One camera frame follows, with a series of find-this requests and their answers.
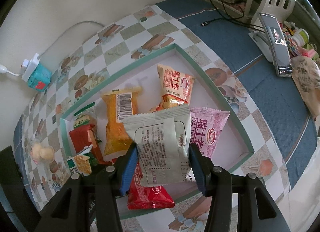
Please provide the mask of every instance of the red snack package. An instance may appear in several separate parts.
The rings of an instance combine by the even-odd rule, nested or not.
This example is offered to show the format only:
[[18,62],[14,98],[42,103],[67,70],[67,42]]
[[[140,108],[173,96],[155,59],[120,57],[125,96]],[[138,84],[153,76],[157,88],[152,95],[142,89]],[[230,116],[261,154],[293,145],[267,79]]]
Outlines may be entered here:
[[139,163],[137,164],[130,185],[128,209],[173,208],[175,203],[163,186],[142,187]]

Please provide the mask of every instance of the white power cord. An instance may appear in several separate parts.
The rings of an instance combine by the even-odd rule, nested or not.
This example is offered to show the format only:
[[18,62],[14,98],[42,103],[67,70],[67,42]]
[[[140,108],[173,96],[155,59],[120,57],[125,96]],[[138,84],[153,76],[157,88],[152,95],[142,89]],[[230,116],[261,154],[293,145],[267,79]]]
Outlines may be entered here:
[[101,27],[105,27],[104,24],[96,22],[96,21],[92,21],[92,20],[86,20],[86,21],[81,21],[78,22],[76,24],[74,24],[73,26],[69,27],[66,31],[64,31],[60,36],[58,36],[58,38],[52,43],[52,45],[50,45],[42,54],[40,54],[40,57],[43,56],[58,40],[60,37],[62,37],[68,30],[72,29],[73,27],[77,26],[77,25],[81,25],[83,23],[90,23],[90,24],[96,24],[99,25]]
[[[96,25],[99,25],[101,27],[105,27],[105,25],[99,23],[99,22],[96,22],[96,21],[91,21],[91,20],[86,20],[86,21],[81,21],[81,22],[78,22],[76,24],[74,24],[73,26],[69,27],[66,31],[64,31],[60,36],[58,36],[58,38],[52,43],[52,45],[50,45],[41,55],[40,57],[45,53],[47,52],[58,40],[60,37],[62,37],[68,30],[72,29],[73,27],[77,26],[77,25],[80,25],[80,24],[83,24],[83,23],[91,23],[91,24],[96,24]],[[21,74],[16,74],[16,73],[13,73],[11,71],[8,70],[7,67],[5,67],[4,65],[0,64],[0,73],[10,73],[14,76],[20,76]]]
[[20,76],[20,74],[16,74],[16,73],[10,72],[10,71],[8,70],[8,68],[5,67],[5,66],[2,65],[2,64],[0,64],[0,73],[10,73],[10,74],[12,74],[12,75],[14,75],[14,76]]

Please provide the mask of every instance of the pink snack bag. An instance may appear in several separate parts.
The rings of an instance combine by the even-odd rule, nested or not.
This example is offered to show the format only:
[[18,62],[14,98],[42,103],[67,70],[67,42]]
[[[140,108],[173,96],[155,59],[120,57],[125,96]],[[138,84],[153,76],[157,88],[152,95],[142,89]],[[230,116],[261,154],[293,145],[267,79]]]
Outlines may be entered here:
[[230,112],[204,107],[190,108],[190,111],[190,143],[195,143],[203,156],[211,158]]

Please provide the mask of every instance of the white snack bag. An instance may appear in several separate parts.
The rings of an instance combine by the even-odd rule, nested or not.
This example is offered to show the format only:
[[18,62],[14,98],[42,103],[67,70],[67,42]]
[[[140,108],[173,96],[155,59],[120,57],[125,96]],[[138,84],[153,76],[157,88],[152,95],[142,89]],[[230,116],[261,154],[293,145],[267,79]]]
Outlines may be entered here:
[[126,132],[137,144],[142,186],[183,182],[190,171],[189,105],[123,119]]

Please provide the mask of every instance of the black cable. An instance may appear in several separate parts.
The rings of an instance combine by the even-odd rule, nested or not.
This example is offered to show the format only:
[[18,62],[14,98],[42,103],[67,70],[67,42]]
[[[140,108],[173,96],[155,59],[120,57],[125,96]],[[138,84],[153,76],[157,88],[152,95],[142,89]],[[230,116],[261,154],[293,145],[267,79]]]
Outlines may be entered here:
[[225,12],[225,13],[227,14],[227,16],[229,17],[229,19],[228,19],[228,18],[226,18],[226,17],[224,17],[224,16],[222,15],[222,13],[219,11],[219,9],[216,7],[216,5],[212,2],[212,0],[209,0],[209,1],[211,2],[212,6],[217,10],[217,12],[220,14],[221,18],[220,18],[220,19],[213,19],[213,20],[209,20],[209,21],[203,22],[203,23],[201,24],[202,26],[207,26],[207,25],[210,24],[211,22],[214,22],[214,21],[217,21],[217,20],[226,20],[226,21],[232,22],[232,23],[234,23],[234,24],[236,24],[236,25],[239,25],[239,26],[250,27],[250,28],[252,28],[252,29],[254,29],[254,30],[264,32],[263,30],[254,28],[254,27],[259,27],[259,28],[262,28],[262,29],[263,29],[263,27],[261,27],[261,26],[257,26],[257,25],[248,24],[248,23],[244,23],[244,22],[238,21],[238,19],[242,19],[242,18],[244,17],[244,11],[243,11],[243,9],[242,9],[239,5],[236,5],[236,6],[238,6],[238,7],[240,8],[240,10],[241,10],[241,12],[242,12],[242,16],[237,17],[237,18],[233,18],[233,17],[231,17],[231,16],[228,14],[228,12],[227,12],[227,10],[226,10],[226,7],[225,7],[225,5],[224,5],[225,3],[228,3],[228,2],[225,2],[225,1],[223,1],[223,0],[220,0],[220,1],[221,1],[221,4],[222,4],[222,6],[223,6],[224,12]]
[[256,26],[256,25],[252,25],[252,24],[247,24],[247,23],[240,22],[240,21],[237,21],[237,20],[236,20],[236,19],[239,19],[239,18],[243,18],[243,17],[244,17],[244,13],[243,13],[243,15],[242,15],[241,17],[239,17],[239,18],[232,18],[228,13],[226,13],[226,14],[230,17],[229,19],[227,19],[226,17],[224,17],[224,16],[221,14],[221,12],[220,12],[219,9],[216,7],[216,5],[215,5],[211,0],[209,0],[209,1],[211,2],[212,6],[214,6],[214,8],[216,9],[216,11],[220,14],[220,16],[221,16],[222,18],[212,19],[212,20],[209,20],[209,21],[205,21],[205,22],[201,23],[202,26],[207,26],[207,25],[209,25],[211,22],[214,22],[214,21],[217,21],[217,20],[226,20],[226,21],[229,21],[229,22],[231,22],[231,23],[233,23],[233,24],[235,24],[235,25],[239,25],[239,26],[242,26],[242,27],[248,27],[248,26],[250,26],[251,29],[254,29],[254,30],[256,30],[256,31],[260,31],[260,32],[263,32],[263,33],[264,33],[263,30],[260,30],[260,29],[257,29],[257,28],[252,27],[252,26],[260,27],[260,26]]

